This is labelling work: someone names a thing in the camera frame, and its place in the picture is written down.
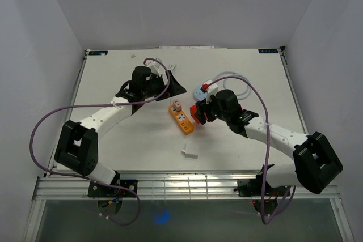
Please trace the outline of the red cube socket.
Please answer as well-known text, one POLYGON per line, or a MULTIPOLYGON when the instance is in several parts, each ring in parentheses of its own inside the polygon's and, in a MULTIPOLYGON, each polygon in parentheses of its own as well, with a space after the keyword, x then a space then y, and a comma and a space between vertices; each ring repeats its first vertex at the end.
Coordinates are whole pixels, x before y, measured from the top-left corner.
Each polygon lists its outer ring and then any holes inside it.
POLYGON ((196 113, 197 113, 197 107, 196 107, 196 104, 194 104, 193 106, 191 106, 189 108, 189 112, 190 112, 190 115, 191 117, 194 119, 194 121, 199 124, 200 123, 200 120, 197 118, 196 116, 196 113))

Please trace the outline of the orange power strip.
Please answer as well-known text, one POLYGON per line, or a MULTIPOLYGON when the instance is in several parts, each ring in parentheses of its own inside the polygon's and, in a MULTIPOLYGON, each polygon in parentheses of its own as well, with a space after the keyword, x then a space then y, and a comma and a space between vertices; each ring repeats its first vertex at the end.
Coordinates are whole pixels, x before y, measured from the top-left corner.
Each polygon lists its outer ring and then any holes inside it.
POLYGON ((175 108, 175 106, 171 104, 168 111, 184 135, 189 135, 194 132, 194 125, 184 113, 182 106, 175 108))

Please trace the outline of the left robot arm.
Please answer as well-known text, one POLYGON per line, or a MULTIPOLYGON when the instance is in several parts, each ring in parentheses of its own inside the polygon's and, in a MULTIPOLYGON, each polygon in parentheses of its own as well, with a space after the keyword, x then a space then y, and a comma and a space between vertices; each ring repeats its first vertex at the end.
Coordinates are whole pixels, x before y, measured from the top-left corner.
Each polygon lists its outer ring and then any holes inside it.
POLYGON ((107 196, 115 196, 120 191, 120 182, 116 171, 99 161, 99 139, 120 121, 136 113, 146 99, 160 101, 186 93, 172 72, 168 73, 169 76, 163 76, 156 69, 137 66, 131 80, 120 87, 109 107, 63 125, 55 161, 83 177, 100 182, 100 188, 107 196))

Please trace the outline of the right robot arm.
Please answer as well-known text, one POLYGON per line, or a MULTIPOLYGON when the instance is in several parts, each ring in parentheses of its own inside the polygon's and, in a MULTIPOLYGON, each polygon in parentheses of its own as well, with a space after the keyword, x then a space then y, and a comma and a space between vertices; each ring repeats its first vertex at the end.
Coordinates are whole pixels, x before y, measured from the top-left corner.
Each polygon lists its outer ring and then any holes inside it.
POLYGON ((291 158, 290 164, 271 164, 256 175, 256 188, 263 195, 281 186, 301 186, 319 194, 343 171, 340 159, 324 134, 307 135, 270 125, 257 113, 242 108, 231 90, 218 91, 196 102, 190 114, 202 125, 221 120, 233 133, 265 143, 291 158))

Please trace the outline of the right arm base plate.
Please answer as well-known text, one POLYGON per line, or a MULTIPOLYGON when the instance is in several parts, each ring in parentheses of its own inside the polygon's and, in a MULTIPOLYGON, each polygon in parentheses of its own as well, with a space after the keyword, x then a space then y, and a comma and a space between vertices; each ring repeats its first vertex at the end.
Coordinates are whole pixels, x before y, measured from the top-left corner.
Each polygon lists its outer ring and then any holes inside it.
MULTIPOLYGON (((258 179, 238 179, 237 187, 233 189, 237 192, 240 197, 257 197, 261 195, 262 191, 262 180, 258 179)), ((290 196, 290 189, 286 186, 279 186, 277 188, 272 188, 268 184, 265 186, 265 196, 279 196, 283 197, 287 192, 287 196, 290 196)))

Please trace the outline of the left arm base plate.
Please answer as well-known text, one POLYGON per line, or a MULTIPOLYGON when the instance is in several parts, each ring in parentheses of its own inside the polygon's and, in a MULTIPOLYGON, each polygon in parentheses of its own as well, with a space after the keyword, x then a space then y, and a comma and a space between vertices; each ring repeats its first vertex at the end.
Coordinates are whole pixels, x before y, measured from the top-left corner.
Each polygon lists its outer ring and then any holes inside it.
POLYGON ((112 188, 104 185, 90 182, 87 196, 91 198, 116 198, 116 197, 134 197, 134 194, 127 190, 121 190, 119 187, 128 188, 134 193, 137 193, 138 180, 121 179, 117 188, 112 188))

